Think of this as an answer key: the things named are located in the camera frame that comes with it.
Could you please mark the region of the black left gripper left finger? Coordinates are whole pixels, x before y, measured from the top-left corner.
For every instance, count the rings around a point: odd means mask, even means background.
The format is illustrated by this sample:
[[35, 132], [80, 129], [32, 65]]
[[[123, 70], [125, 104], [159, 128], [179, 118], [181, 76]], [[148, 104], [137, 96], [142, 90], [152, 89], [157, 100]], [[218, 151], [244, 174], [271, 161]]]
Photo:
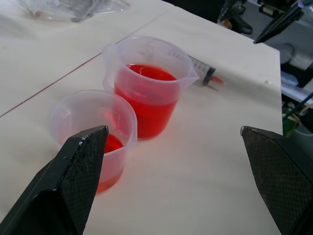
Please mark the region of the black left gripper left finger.
[[69, 137], [0, 224], [2, 235], [81, 235], [97, 191], [106, 125]]

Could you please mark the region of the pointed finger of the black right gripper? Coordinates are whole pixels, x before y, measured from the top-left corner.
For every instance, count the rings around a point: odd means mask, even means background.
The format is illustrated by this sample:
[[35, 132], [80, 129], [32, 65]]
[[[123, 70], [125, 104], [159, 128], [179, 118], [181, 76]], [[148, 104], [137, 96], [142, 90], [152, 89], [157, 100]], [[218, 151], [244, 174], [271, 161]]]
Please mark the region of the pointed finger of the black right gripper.
[[253, 43], [264, 43], [282, 33], [288, 26], [302, 17], [302, 8], [302, 3], [294, 3], [285, 13], [274, 18]]

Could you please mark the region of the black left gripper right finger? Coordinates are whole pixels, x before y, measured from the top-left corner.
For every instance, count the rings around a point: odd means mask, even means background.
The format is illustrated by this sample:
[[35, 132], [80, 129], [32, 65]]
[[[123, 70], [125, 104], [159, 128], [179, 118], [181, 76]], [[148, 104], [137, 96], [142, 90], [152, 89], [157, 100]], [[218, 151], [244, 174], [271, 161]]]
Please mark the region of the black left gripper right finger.
[[256, 187], [283, 235], [313, 233], [313, 159], [272, 131], [242, 126]]

